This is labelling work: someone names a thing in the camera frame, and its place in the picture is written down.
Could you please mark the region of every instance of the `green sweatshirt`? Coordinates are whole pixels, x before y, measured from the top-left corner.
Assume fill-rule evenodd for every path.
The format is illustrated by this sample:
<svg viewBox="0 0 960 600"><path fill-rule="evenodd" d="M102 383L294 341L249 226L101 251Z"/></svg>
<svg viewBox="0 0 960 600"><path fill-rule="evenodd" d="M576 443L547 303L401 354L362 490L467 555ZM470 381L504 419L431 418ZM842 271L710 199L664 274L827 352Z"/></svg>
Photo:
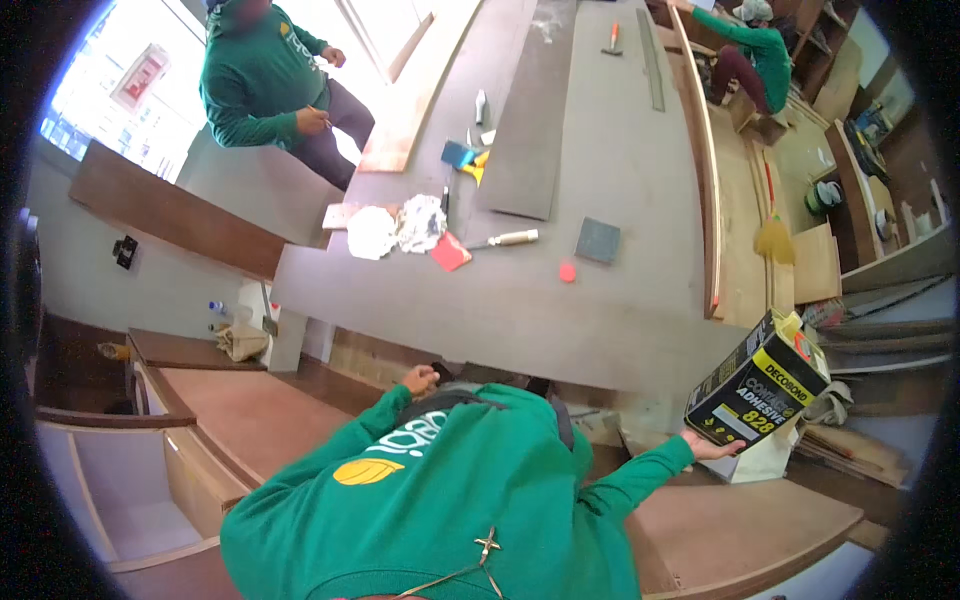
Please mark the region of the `green sweatshirt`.
<svg viewBox="0 0 960 600"><path fill-rule="evenodd" d="M220 533L224 563L251 600L399 594L486 562L505 598L637 600L623 519L693 462L674 437L583 486L593 453L539 396L489 384L480 397L401 426L403 386L241 500ZM426 588L431 600L495 600L483 570Z"/></svg>
<svg viewBox="0 0 960 600"><path fill-rule="evenodd" d="M277 5L248 30L237 31L230 27L230 12L244 1L223 5L218 29L207 34L200 78L206 119L221 146L273 144L290 151L300 141L295 112L330 104L326 73L313 59L327 44L294 25Z"/></svg>
<svg viewBox="0 0 960 600"><path fill-rule="evenodd" d="M740 51L748 59L753 59L756 73L763 80L767 106L774 113L783 110L790 90L790 55L787 54L780 32L776 29L737 27L699 7L693 9L693 16L721 36L741 44Z"/></svg>

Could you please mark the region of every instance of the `broom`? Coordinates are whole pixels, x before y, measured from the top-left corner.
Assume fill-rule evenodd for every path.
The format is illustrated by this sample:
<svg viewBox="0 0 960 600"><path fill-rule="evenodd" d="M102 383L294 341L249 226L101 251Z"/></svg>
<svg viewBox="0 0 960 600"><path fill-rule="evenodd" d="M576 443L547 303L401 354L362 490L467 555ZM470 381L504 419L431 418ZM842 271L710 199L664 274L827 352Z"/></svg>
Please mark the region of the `broom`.
<svg viewBox="0 0 960 600"><path fill-rule="evenodd" d="M790 232L786 228L786 223L777 214L774 183L770 177L770 165L767 163L766 155L763 156L763 166L767 171L767 188L770 191L770 214L767 215L767 220L760 226L754 237L754 252L760 256L772 258L781 265L792 265L796 262L796 255L793 252L793 243L790 242Z"/></svg>

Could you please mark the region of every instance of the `cross necklace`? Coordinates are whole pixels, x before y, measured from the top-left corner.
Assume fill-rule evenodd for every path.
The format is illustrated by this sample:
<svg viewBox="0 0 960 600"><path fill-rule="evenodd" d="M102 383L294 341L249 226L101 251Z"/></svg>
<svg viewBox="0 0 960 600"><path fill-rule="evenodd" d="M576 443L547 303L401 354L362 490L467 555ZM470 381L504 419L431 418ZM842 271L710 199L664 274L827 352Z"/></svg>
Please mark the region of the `cross necklace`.
<svg viewBox="0 0 960 600"><path fill-rule="evenodd" d="M467 573L470 573L471 571L474 571L479 568L482 568L484 572L487 573L487 579L490 580L490 585L493 586L493 591L496 592L497 597L502 599L503 593L500 591L500 588L497 586L496 581L493 580L493 576L490 574L490 572L487 570L487 566L484 564L487 561L487 558L490 556L491 550L503 549L500 547L500 544L498 544L496 541L493 540L493 533L494 533L494 528L491 527L490 532L487 534L485 538L477 538L476 540L473 541L474 543L479 543L480 545L483 546L483 551L480 553L479 563L472 564L470 566L462 568L459 571L450 573L446 577L441 577L440 579L436 579L434 581L425 583L422 586L416 586L415 588L408 589L403 593L401 593L400 595L394 596L393 598L391 598L391 600L400 600L400 598L407 598L409 596L414 595L421 589L430 588L431 586L436 586L440 582L444 582L448 579L453 579L454 577L459 577L460 575L466 575Z"/></svg>

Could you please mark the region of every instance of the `contact adhesive can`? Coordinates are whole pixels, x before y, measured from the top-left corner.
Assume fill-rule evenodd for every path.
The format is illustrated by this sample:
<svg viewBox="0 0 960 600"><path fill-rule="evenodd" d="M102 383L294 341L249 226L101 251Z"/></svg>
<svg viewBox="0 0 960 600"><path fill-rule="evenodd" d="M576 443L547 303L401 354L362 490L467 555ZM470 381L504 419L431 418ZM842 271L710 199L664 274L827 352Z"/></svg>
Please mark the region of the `contact adhesive can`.
<svg viewBox="0 0 960 600"><path fill-rule="evenodd" d="M717 445L747 443L790 421L829 384L824 352L776 309L690 394L686 424Z"/></svg>

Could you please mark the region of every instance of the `person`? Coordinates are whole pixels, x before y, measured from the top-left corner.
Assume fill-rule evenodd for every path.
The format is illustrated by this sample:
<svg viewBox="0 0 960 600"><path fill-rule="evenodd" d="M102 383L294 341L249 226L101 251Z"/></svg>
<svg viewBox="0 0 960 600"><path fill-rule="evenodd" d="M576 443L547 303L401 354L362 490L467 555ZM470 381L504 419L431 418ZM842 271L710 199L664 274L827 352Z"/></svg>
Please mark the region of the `person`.
<svg viewBox="0 0 960 600"><path fill-rule="evenodd" d="M227 514L221 553L244 597L637 600L624 518L744 444L685 429L584 485L592 450L558 400L502 384L434 393L437 379L414 368Z"/></svg>
<svg viewBox="0 0 960 600"><path fill-rule="evenodd" d="M347 191L355 167L340 155L330 127L363 150L373 116L314 59L340 68L344 53L294 25L271 0L206 4L200 94L217 143L276 145Z"/></svg>
<svg viewBox="0 0 960 600"><path fill-rule="evenodd" d="M739 48L726 45L717 53L708 100L720 106L727 94L727 85L736 78L754 101L757 111L770 115L783 110L790 90L790 55L786 44L796 35L790 18L775 21L773 9L765 0L744 0L733 9L733 15L747 24L747 27L738 27L685 0L668 0L668 3L691 11L695 19L740 44Z"/></svg>

